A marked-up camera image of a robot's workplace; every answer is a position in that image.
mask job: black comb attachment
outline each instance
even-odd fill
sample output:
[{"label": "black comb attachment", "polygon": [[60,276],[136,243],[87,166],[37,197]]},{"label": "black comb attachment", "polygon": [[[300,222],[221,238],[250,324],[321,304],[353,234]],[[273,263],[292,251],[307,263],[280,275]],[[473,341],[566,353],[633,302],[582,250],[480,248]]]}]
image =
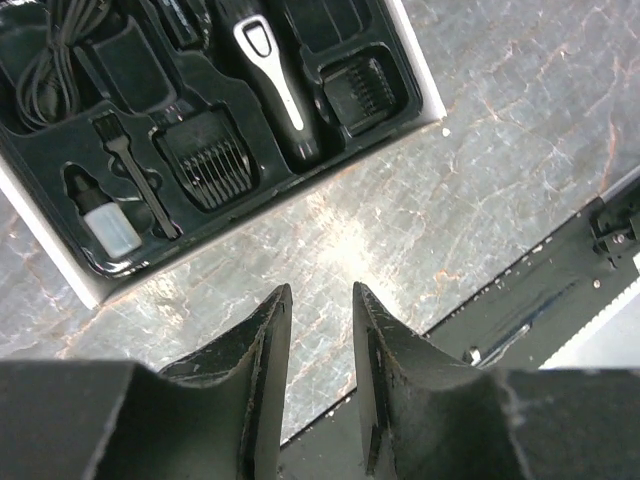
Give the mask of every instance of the black comb attachment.
[{"label": "black comb attachment", "polygon": [[398,109],[388,74],[374,56],[343,63],[325,77],[324,84],[338,120],[352,136],[375,127]]},{"label": "black comb attachment", "polygon": [[222,111],[200,113],[170,127],[158,146],[201,210],[216,210],[255,187],[248,152]]}]

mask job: screw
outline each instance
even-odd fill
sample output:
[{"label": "screw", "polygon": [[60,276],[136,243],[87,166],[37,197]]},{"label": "screw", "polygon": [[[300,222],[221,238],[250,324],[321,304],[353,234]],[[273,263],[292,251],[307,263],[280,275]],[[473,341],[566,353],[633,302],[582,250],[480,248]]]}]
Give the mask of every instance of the screw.
[{"label": "screw", "polygon": [[472,367],[475,367],[482,361],[482,354],[477,347],[471,347],[469,350],[464,352],[462,360],[470,364]]}]

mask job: power cord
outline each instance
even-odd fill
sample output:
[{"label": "power cord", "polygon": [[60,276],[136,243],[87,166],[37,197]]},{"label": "power cord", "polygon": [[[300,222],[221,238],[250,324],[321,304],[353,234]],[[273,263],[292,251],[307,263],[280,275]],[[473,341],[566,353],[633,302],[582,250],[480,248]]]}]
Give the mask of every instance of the power cord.
[{"label": "power cord", "polygon": [[113,0],[47,0],[46,48],[18,79],[16,101],[22,123],[31,131],[76,115],[80,91],[71,49],[107,18]]}]

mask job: hair clipper kit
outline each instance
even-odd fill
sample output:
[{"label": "hair clipper kit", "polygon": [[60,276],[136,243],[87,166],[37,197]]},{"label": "hair clipper kit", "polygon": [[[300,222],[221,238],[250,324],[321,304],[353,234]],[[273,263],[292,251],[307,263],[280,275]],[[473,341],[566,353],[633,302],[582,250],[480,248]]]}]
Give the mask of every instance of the hair clipper kit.
[{"label": "hair clipper kit", "polygon": [[4,161],[78,263],[114,282],[423,106],[385,0],[0,2],[0,100]]}]

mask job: gray marble countertop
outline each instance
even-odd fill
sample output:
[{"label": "gray marble countertop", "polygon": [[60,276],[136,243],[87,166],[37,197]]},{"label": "gray marble countertop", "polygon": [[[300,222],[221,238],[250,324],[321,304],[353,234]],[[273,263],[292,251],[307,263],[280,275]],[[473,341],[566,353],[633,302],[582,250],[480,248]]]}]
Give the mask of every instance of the gray marble countertop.
[{"label": "gray marble countertop", "polygon": [[405,4],[449,117],[102,311],[0,199],[0,356],[158,368],[288,282],[288,437],[355,386],[355,280],[425,330],[638,164],[640,0]]}]

